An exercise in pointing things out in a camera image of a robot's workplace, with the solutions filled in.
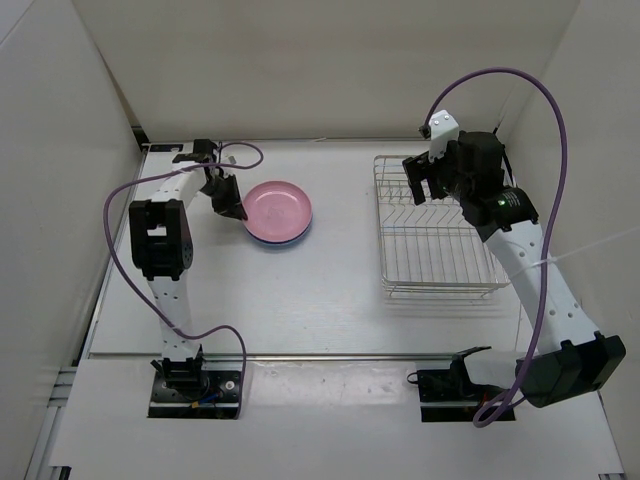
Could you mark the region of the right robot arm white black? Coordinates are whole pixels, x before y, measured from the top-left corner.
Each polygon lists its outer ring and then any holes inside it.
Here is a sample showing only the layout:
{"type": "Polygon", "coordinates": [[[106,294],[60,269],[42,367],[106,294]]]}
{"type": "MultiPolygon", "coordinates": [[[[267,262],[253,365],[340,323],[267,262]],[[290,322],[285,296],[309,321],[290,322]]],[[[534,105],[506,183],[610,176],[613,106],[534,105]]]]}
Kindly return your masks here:
{"type": "Polygon", "coordinates": [[[551,263],[546,231],[528,195],[505,181],[505,147],[492,133],[462,132],[438,156],[402,162],[415,204],[454,199],[507,274],[534,330],[534,353],[508,366],[519,391],[542,408],[599,390],[626,355],[581,309],[551,263]]]}

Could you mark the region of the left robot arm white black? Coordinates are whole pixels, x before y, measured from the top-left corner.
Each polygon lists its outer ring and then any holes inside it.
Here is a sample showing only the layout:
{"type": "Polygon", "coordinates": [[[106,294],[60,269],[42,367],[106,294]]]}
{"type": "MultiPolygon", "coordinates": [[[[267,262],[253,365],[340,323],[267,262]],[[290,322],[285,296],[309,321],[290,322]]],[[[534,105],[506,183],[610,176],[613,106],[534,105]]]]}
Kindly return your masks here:
{"type": "Polygon", "coordinates": [[[194,245],[186,210],[199,193],[211,199],[216,214],[248,218],[233,174],[214,163],[222,146],[208,139],[172,161],[173,176],[147,200],[129,206],[132,260],[147,280],[160,312],[162,360],[153,366],[165,385],[190,401],[205,396],[210,377],[202,370],[203,353],[195,338],[187,294],[187,272],[194,245]]]}

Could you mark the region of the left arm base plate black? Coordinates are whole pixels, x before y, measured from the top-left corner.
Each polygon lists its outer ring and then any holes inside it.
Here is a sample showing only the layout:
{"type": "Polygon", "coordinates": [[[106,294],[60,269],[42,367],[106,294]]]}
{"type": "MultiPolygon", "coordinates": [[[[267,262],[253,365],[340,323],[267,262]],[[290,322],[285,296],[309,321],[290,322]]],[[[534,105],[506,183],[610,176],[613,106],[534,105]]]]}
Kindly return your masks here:
{"type": "Polygon", "coordinates": [[[153,360],[151,365],[155,372],[148,418],[239,419],[244,380],[240,366],[204,359],[153,360]]]}

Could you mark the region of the blue plastic plate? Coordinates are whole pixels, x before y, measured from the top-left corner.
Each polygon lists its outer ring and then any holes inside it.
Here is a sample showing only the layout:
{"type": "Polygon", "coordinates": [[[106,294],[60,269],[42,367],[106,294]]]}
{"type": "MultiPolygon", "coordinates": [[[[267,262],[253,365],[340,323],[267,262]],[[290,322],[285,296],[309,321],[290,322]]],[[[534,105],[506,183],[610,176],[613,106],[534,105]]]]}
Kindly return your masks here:
{"type": "Polygon", "coordinates": [[[254,239],[267,245],[287,245],[302,239],[310,230],[313,214],[291,213],[269,209],[244,222],[244,228],[254,239]]]}

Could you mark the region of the pink plastic plate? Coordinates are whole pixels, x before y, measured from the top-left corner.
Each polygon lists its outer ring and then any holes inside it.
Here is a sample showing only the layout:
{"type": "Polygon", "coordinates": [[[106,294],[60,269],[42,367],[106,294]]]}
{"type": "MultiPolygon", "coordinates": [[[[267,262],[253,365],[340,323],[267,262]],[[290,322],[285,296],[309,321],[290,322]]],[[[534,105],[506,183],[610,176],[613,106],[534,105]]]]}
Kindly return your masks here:
{"type": "Polygon", "coordinates": [[[302,237],[309,229],[312,203],[297,185],[266,181],[253,187],[243,200],[248,219],[245,229],[268,244],[285,244],[302,237]]]}

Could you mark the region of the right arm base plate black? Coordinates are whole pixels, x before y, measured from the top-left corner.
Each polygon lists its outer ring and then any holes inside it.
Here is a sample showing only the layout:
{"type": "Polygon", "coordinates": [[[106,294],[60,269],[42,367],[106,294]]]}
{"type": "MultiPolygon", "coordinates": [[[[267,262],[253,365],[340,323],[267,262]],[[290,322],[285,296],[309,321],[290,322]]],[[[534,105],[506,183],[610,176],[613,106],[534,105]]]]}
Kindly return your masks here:
{"type": "Polygon", "coordinates": [[[472,423],[477,411],[502,392],[494,386],[462,386],[449,370],[417,370],[406,380],[418,389],[422,423],[472,423]]]}

